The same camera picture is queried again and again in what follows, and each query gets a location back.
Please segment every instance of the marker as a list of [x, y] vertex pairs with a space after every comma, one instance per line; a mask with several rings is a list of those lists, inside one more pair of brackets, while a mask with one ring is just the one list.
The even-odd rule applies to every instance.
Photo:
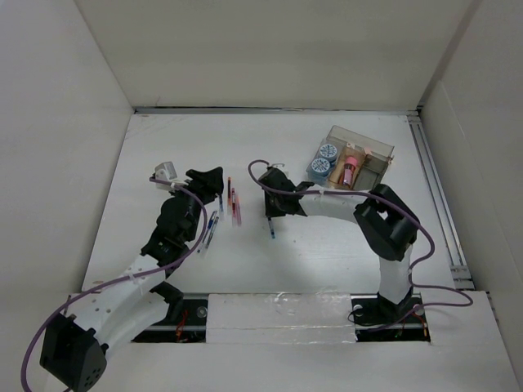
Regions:
[[232, 223], [234, 224], [236, 221], [236, 194], [234, 188], [231, 190], [230, 194], [232, 195]]
[[209, 234], [209, 230], [211, 229], [212, 227], [212, 223], [214, 222], [214, 219], [218, 219], [218, 217], [216, 216], [216, 214], [218, 213], [217, 210], [214, 210], [211, 214], [211, 219], [209, 219], [209, 223], [207, 224], [207, 230], [205, 230], [205, 234], [203, 235], [203, 239], [202, 239], [202, 242], [199, 244], [199, 247], [198, 247], [198, 251], [197, 253], [200, 253], [203, 249], [203, 244], [205, 243], [205, 239], [207, 238], [208, 234]]
[[216, 226], [218, 226], [218, 221], [219, 220], [220, 220], [219, 216], [217, 216], [216, 219], [214, 220], [214, 223], [213, 223], [212, 228], [211, 228], [211, 233], [209, 235], [209, 240], [205, 244], [205, 249], [208, 249], [209, 245], [211, 244], [212, 237], [214, 237], [214, 232], [216, 231]]
[[227, 177], [227, 204], [230, 205], [230, 177]]
[[354, 171], [356, 170], [356, 165], [358, 164], [358, 160], [352, 156], [347, 157], [345, 160], [345, 165], [343, 166], [344, 172], [343, 172], [343, 184], [347, 186], [352, 185], [352, 176], [354, 175]]
[[267, 218], [267, 220], [269, 221], [270, 236], [272, 237], [272, 239], [275, 239], [276, 238], [275, 227], [272, 223], [272, 219], [269, 217], [269, 218]]
[[238, 194], [235, 194], [236, 197], [236, 221], [238, 222], [238, 226], [242, 225], [242, 214], [239, 210], [239, 196]]

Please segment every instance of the clear plastic box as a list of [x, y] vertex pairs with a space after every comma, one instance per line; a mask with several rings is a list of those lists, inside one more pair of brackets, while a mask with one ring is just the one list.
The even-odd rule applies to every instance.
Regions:
[[[392, 161], [394, 146], [333, 126], [306, 169], [309, 181], [328, 188], [367, 190], [380, 183]], [[350, 185], [344, 185], [345, 160], [358, 164]]]

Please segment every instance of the pen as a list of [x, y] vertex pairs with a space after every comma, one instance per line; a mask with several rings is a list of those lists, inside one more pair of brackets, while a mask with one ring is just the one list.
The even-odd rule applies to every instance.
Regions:
[[223, 216], [223, 197], [221, 194], [218, 195], [218, 200], [220, 202], [220, 216]]
[[242, 225], [242, 214], [239, 210], [239, 196], [238, 194], [235, 194], [236, 197], [236, 220], [238, 222], [238, 226]]
[[270, 236], [274, 239], [274, 238], [276, 238], [275, 227], [274, 227], [274, 225], [272, 223], [272, 219], [270, 217], [268, 217], [267, 220], [269, 221]]
[[207, 224], [207, 230], [205, 231], [205, 234], [203, 235], [203, 239], [202, 239], [202, 242], [200, 243], [199, 247], [198, 247], [198, 251], [197, 253], [200, 253], [203, 249], [203, 244], [205, 243], [205, 240], [207, 239], [207, 236], [209, 234], [209, 231], [210, 229], [212, 228], [212, 223], [214, 222], [215, 219], [218, 219], [218, 217], [216, 216], [216, 214], [218, 213], [217, 210], [214, 210], [211, 214], [211, 219], [209, 219], [209, 223]]
[[232, 197], [232, 223], [234, 224], [236, 221], [236, 192], [233, 188], [230, 192]]
[[212, 237], [214, 237], [214, 232], [216, 231], [216, 226], [218, 226], [218, 221], [219, 220], [220, 220], [220, 217], [217, 216], [216, 219], [214, 220], [214, 223], [212, 224], [211, 233], [209, 235], [209, 240], [205, 244], [205, 249], [208, 249], [209, 245], [211, 244]]
[[230, 177], [227, 177], [227, 204], [230, 205]]

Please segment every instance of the blue pen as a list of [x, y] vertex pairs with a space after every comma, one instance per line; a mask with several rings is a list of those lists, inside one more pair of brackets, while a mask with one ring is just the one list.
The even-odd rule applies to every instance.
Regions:
[[272, 219], [270, 217], [268, 217], [267, 220], [269, 221], [270, 236], [274, 239], [274, 238], [276, 238], [275, 226], [273, 225]]
[[212, 237], [214, 237], [214, 232], [216, 231], [216, 226], [218, 226], [218, 221], [219, 220], [220, 220], [220, 217], [217, 216], [216, 219], [214, 220], [214, 223], [212, 224], [211, 233], [209, 235], [209, 240], [205, 244], [205, 249], [208, 249], [209, 245], [211, 244]]
[[218, 213], [218, 210], [214, 210], [211, 214], [211, 219], [209, 219], [209, 223], [207, 224], [207, 230], [205, 230], [205, 234], [203, 235], [202, 242], [199, 243], [198, 251], [197, 253], [200, 253], [203, 249], [203, 245], [205, 244], [205, 240], [207, 239], [207, 236], [209, 232], [211, 231], [212, 223], [214, 222], [214, 219], [216, 218], [216, 214]]
[[220, 200], [220, 216], [223, 216], [223, 197], [221, 194], [218, 196], [218, 199]]

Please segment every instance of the red pen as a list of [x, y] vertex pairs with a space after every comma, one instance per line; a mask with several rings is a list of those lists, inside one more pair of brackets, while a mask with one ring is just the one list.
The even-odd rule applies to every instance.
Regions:
[[242, 213], [239, 209], [239, 196], [238, 194], [235, 194], [236, 198], [236, 221], [238, 222], [238, 226], [242, 225]]

